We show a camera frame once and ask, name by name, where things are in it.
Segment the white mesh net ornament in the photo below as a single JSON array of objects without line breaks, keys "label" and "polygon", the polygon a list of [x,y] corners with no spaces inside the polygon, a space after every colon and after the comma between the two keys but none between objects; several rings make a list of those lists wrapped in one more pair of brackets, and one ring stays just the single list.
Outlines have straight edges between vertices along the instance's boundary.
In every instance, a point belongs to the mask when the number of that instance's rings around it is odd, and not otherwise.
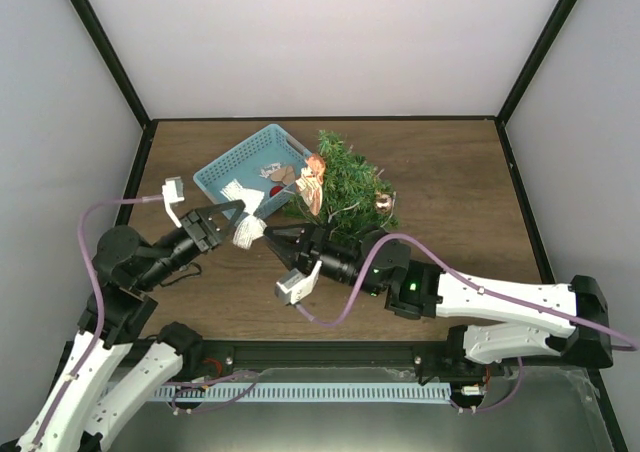
[{"label": "white mesh net ornament", "polygon": [[249,250],[252,244],[263,236],[266,229],[264,220],[256,215],[265,194],[260,190],[244,187],[237,179],[225,185],[221,193],[228,201],[241,200],[244,203],[241,217],[235,220],[236,231],[233,244],[241,249]]}]

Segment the small green christmas tree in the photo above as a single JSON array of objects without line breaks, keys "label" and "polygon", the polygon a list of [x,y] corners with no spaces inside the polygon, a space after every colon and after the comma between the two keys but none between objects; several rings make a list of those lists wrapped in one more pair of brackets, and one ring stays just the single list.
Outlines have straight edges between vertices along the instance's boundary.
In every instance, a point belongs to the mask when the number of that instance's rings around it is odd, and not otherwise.
[{"label": "small green christmas tree", "polygon": [[[370,226],[386,231],[395,229],[396,191],[381,177],[381,170],[336,132],[318,132],[317,153],[326,163],[323,183],[323,202],[318,216],[313,216],[300,195],[294,195],[283,207],[284,215],[329,228],[329,238],[347,245]],[[378,193],[393,196],[392,211],[378,214],[374,202]]]}]

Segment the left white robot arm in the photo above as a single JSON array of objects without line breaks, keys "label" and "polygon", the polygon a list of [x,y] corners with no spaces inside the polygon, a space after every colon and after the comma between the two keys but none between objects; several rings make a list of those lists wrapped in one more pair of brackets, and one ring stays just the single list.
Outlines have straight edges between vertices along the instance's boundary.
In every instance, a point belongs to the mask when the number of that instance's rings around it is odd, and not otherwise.
[{"label": "left white robot arm", "polygon": [[229,212],[236,221],[244,208],[234,200],[193,209],[154,243],[128,225],[108,229],[95,254],[83,255],[93,294],[62,372],[30,427],[2,450],[107,451],[158,387],[196,374],[204,364],[203,338],[173,322],[113,389],[106,387],[157,306],[149,292],[223,243],[230,229],[216,215]]}]

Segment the gingerbread figure ornament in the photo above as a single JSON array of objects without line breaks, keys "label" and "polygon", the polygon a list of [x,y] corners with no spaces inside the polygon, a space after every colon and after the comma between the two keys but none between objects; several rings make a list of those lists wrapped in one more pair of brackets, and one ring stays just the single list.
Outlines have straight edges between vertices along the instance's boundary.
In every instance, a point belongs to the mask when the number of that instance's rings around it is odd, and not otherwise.
[{"label": "gingerbread figure ornament", "polygon": [[297,191],[313,216],[318,216],[322,207],[325,171],[324,159],[313,153],[306,159],[306,166],[296,180]]}]

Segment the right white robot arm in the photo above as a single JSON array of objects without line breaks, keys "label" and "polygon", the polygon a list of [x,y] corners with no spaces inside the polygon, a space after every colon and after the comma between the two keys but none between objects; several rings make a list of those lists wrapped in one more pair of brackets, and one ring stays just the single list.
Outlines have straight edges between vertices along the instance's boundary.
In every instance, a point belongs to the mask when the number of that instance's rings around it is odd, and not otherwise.
[{"label": "right white robot arm", "polygon": [[353,293],[383,294],[386,310],[408,320],[485,320],[483,326],[449,330],[444,361],[455,374],[524,357],[554,357],[583,368],[613,365],[613,345],[604,331],[608,305],[592,277],[526,284],[464,274],[436,258],[412,258],[414,239],[374,226],[350,247],[310,223],[268,227],[264,238],[288,270],[276,283],[277,296],[288,305],[300,307],[325,277]]}]

